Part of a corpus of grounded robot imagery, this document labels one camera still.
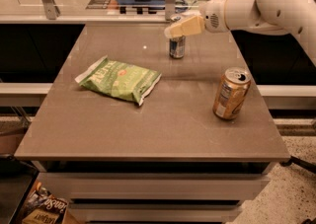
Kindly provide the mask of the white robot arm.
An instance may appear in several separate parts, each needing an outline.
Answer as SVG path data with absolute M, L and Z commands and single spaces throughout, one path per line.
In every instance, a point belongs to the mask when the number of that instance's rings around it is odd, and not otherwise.
M 260 35 L 292 35 L 316 64 L 316 3 L 314 0 L 210 0 L 197 15 L 181 18 L 165 29 L 165 37 L 209 31 L 246 31 Z

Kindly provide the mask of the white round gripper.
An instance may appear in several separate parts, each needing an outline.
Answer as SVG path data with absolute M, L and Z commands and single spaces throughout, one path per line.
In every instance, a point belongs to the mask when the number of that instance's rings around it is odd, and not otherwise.
M 199 6 L 201 16 L 188 16 L 167 27 L 166 38 L 187 37 L 201 34 L 205 28 L 211 33 L 228 32 L 225 22 L 227 0 L 209 0 Z

